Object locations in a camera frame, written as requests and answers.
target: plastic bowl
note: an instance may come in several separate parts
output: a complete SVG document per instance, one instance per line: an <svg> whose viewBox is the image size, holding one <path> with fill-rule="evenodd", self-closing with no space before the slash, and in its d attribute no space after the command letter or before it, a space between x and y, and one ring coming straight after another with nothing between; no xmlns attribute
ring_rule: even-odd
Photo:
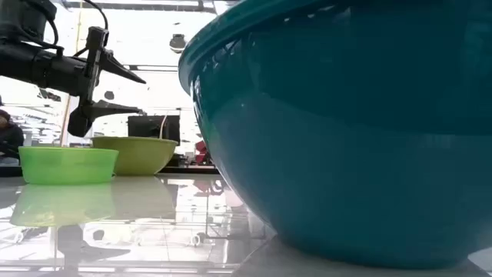
<svg viewBox="0 0 492 277"><path fill-rule="evenodd" d="M487 10L331 3L247 0L188 43L179 76L214 163L284 242L329 259L440 268L492 246Z"/></svg>
<svg viewBox="0 0 492 277"><path fill-rule="evenodd" d="M120 152L116 175L154 175L168 164L178 145L175 141L159 138L96 137L92 141L98 149Z"/></svg>
<svg viewBox="0 0 492 277"><path fill-rule="evenodd" d="M110 182L118 151L56 147L19 147L27 183L76 185Z"/></svg>

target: table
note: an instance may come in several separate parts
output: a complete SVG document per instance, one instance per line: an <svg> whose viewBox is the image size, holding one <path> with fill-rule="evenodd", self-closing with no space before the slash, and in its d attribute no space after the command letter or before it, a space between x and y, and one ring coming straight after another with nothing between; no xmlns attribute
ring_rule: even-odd
<svg viewBox="0 0 492 277"><path fill-rule="evenodd" d="M220 175L117 177L97 185L0 179L3 276L488 276L369 269L283 245ZM492 251L472 260L490 267Z"/></svg>

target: black cable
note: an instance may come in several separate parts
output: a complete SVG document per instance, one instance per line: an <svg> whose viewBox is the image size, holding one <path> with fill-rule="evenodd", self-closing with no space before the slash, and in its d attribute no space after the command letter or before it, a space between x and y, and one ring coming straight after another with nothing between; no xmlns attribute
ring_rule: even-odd
<svg viewBox="0 0 492 277"><path fill-rule="evenodd" d="M89 5L91 5L101 13L102 18L105 20L105 29L108 30L109 28L108 18L106 17L106 14L102 11L102 8L99 7L98 4L94 3L92 0L84 0L84 2L88 3Z"/></svg>
<svg viewBox="0 0 492 277"><path fill-rule="evenodd" d="M102 8L99 7L98 4L94 3L92 0L84 0L84 2L87 2L89 5L91 5L92 7L94 7L95 9L97 9L101 15L102 15L102 18L104 19L105 21L105 29L108 30L109 28L109 24L108 24L108 18L106 17L106 14L102 11ZM75 53L73 56L74 57L78 57L82 54L84 54L85 52L87 51L87 47L84 47L82 50L78 51L77 53Z"/></svg>
<svg viewBox="0 0 492 277"><path fill-rule="evenodd" d="M41 46L42 48L45 49L55 49L57 55L63 55L63 51L65 50L63 47L58 46L58 45L53 45L51 43L43 42L39 40L38 38L33 37L32 35L28 34L26 31L24 31L21 28L17 28L17 31L24 36L25 38L29 39L31 42L34 42L35 44Z"/></svg>
<svg viewBox="0 0 492 277"><path fill-rule="evenodd" d="M56 24L53 20L48 20L48 23L52 27L53 36L55 37L55 38L53 38L53 45L57 45L58 44L58 29L56 28Z"/></svg>
<svg viewBox="0 0 492 277"><path fill-rule="evenodd" d="M74 57L78 57L78 56L84 54L86 51L87 51L87 47L84 47L82 50L80 50L79 52L75 53Z"/></svg>

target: green bowl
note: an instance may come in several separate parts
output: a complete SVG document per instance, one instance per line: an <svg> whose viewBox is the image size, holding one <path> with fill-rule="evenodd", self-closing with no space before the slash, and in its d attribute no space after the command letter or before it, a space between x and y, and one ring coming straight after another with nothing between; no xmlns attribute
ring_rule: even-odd
<svg viewBox="0 0 492 277"><path fill-rule="evenodd" d="M116 175L154 175L161 171L175 153L177 142L159 138L97 137L97 149L118 150Z"/></svg>
<svg viewBox="0 0 492 277"><path fill-rule="evenodd" d="M118 151L62 147L19 147L27 183L78 185L111 181Z"/></svg>

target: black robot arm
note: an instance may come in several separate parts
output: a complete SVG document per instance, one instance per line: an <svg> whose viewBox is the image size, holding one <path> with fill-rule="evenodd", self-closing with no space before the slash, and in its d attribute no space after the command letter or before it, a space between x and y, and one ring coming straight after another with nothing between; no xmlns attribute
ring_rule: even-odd
<svg viewBox="0 0 492 277"><path fill-rule="evenodd" d="M64 56L62 47L43 42L46 20L54 20L55 13L56 7L48 0L0 0L0 75L79 97L68 122L68 132L75 136L84 136L97 117L141 112L138 108L92 101L102 70L135 82L145 81L105 48L109 35L105 28L90 27L87 58Z"/></svg>

